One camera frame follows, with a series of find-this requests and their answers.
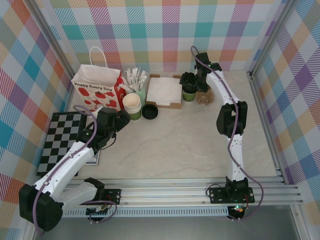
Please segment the paper shopping bag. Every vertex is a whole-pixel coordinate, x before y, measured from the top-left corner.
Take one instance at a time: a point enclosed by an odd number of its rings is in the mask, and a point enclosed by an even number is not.
[[[109,107],[120,111],[124,109],[123,98],[126,91],[119,86],[123,84],[121,71],[119,69],[108,68],[105,54],[98,48],[104,57],[104,66],[95,66],[91,61],[91,50],[89,53],[91,65],[82,64],[78,72],[71,80],[83,105],[95,111],[99,106]]]

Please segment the cardboard tray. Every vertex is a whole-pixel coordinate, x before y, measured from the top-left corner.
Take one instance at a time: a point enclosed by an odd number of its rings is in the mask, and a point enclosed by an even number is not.
[[[172,78],[174,79],[180,79],[180,75],[173,75]],[[150,79],[151,78],[161,78],[161,76],[159,74],[150,74]],[[146,104],[152,104],[152,105],[155,105],[157,108],[166,108],[166,109],[181,109],[182,107],[182,101],[180,103],[177,103],[177,102],[172,102],[170,103],[170,105],[158,105],[155,101],[147,101],[148,99],[148,94],[146,96],[146,101],[145,103]]]

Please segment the stack of paper cups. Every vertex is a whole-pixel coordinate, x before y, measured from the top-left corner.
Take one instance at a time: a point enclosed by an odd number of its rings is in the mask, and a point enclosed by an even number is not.
[[[123,100],[124,110],[131,116],[132,120],[141,118],[141,100],[135,93],[127,94]]]

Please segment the black and white checkerboard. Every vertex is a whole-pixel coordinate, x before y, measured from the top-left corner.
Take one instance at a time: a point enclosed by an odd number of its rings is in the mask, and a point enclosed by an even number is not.
[[[57,112],[52,115],[37,176],[43,177],[67,153],[78,133],[86,127],[87,116],[78,112]]]

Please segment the marble surface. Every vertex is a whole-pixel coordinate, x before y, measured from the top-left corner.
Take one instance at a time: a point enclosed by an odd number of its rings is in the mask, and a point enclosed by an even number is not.
[[[246,73],[225,71],[224,77],[235,95],[248,104],[242,140],[245,170],[253,177],[276,176]],[[75,93],[71,106],[79,100]],[[217,101],[208,106],[182,101],[182,109],[159,108],[153,120],[131,121],[117,134],[115,144],[101,151],[99,165],[83,166],[74,179],[225,177],[230,157],[216,127],[220,108]]]

